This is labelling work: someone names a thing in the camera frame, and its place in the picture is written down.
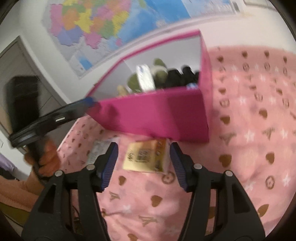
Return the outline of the pink sleeve forearm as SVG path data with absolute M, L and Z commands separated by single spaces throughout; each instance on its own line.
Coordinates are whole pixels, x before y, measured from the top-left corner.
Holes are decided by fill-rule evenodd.
M 1 176 L 1 203 L 30 212 L 43 189 L 44 185 L 34 171 L 31 171 L 25 181 L 8 180 Z

